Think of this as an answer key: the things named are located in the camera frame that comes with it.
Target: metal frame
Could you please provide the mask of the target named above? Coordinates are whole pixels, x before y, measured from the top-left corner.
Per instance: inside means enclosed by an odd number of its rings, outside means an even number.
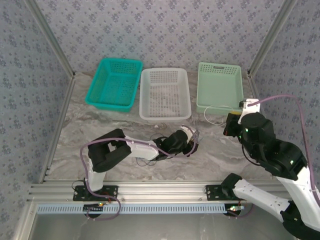
[[[298,0],[284,0],[283,4],[281,5],[279,12],[277,13],[271,27],[269,28],[268,33],[266,34],[257,54],[255,55],[251,63],[251,66],[249,67],[248,72],[251,78],[257,73],[260,65],[262,64],[268,51],[274,44],[274,41],[276,40],[278,33],[284,26],[288,16],[290,15],[297,1]]]
[[[31,14],[33,15],[35,21],[38,23],[38,26],[40,27],[43,35],[45,36],[46,40],[52,47],[52,50],[54,51],[56,57],[58,58],[59,62],[61,63],[63,69],[68,74],[69,77],[72,77],[74,75],[74,71],[71,68],[70,63],[68,62],[68,59],[64,53],[64,51],[61,49],[54,33],[52,32],[51,28],[49,27],[45,16],[42,14],[38,4],[35,0],[24,0],[25,4],[29,8]]]
[[[54,128],[54,132],[53,132],[53,137],[51,139],[50,145],[49,145],[49,149],[48,152],[46,154],[44,163],[43,163],[43,167],[42,167],[42,171],[40,174],[40,178],[38,180],[39,183],[43,183],[47,174],[47,171],[50,169],[50,166],[52,164],[52,160],[54,159],[55,156],[55,152],[56,152],[56,148],[58,145],[58,141],[59,141],[59,137],[60,137],[60,133],[61,133],[61,129],[62,129],[62,125],[64,123],[66,114],[67,114],[67,110],[69,107],[69,103],[70,103],[70,99],[72,96],[72,92],[74,90],[75,87],[75,78],[74,76],[71,77],[68,88],[66,90],[66,94],[64,96],[64,100],[63,100],[63,104],[62,104],[62,108],[60,111],[60,115],[57,121],[57,124]]]
[[[248,82],[249,82],[249,85],[250,85],[250,89],[251,89],[253,98],[259,99],[260,96],[259,96],[259,92],[258,92],[258,89],[257,89],[256,82],[253,80],[253,78],[251,77],[249,72],[247,72],[246,76],[248,78]]]
[[[27,204],[21,213],[14,240],[28,240],[32,232],[36,212],[41,204],[74,205],[72,180],[49,180],[33,184]],[[218,185],[221,181],[106,181],[106,185],[119,186],[118,198],[124,204],[234,204],[238,201],[207,201],[206,185]],[[281,198],[290,198],[284,186],[274,180],[251,181],[256,187]]]

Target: white robotic arm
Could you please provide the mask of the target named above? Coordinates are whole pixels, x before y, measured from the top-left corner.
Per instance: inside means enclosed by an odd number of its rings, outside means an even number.
[[[269,194],[233,173],[221,184],[222,191],[271,213],[301,240],[320,239],[320,207],[311,188],[307,161],[296,145],[276,139],[272,122],[259,113],[259,104],[248,106],[257,101],[244,101],[241,116],[230,113],[223,133],[237,137],[250,157],[283,184],[292,200]]]
[[[143,141],[124,135],[121,129],[115,129],[96,140],[122,138],[126,141],[106,140],[88,146],[89,168],[88,184],[93,192],[103,187],[107,171],[128,157],[142,158],[147,161],[160,161],[168,156],[159,152],[156,148],[171,155],[181,152],[189,153],[193,144],[191,142],[196,130],[191,127],[181,126],[169,137],[159,137],[154,140]]]

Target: marble surface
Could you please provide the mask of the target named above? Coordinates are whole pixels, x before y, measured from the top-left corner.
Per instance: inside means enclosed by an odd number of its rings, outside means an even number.
[[[107,172],[107,180],[223,180],[229,173],[247,180],[270,180],[262,167],[254,166],[243,156],[238,140],[223,135],[223,126],[208,123],[196,112],[197,72],[188,72],[192,116],[177,123],[149,123],[139,116],[139,89],[129,113],[98,110],[85,103],[92,76],[75,75],[75,86],[64,119],[62,131],[46,180],[76,180],[84,177],[79,157],[80,147],[116,128],[127,136],[149,140],[155,133],[169,136],[185,124],[199,130],[198,151],[191,157],[172,158],[154,166],[138,166],[136,159],[127,157]],[[242,77],[245,97],[251,96],[248,79]],[[211,122],[220,123],[225,117],[209,115]]]

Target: perforated basket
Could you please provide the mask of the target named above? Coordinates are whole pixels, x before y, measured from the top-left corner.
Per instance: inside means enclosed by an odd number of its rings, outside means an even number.
[[[200,62],[196,111],[205,114],[228,115],[232,108],[241,112],[239,102],[244,99],[241,67],[237,65]]]
[[[129,112],[134,104],[142,66],[139,60],[102,59],[85,102],[102,110]]]
[[[149,122],[179,122],[191,116],[187,71],[149,68],[141,73],[140,117]]]

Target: wall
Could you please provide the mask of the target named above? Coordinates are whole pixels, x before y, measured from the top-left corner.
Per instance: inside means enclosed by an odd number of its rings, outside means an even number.
[[[320,187],[320,2],[298,1],[254,80],[260,97],[293,94],[304,109],[309,145]],[[263,104],[276,134],[304,148],[295,102],[280,99]]]
[[[283,0],[37,0],[73,70],[102,58],[247,70]]]
[[[22,0],[0,1],[0,239],[40,175],[69,79]]]

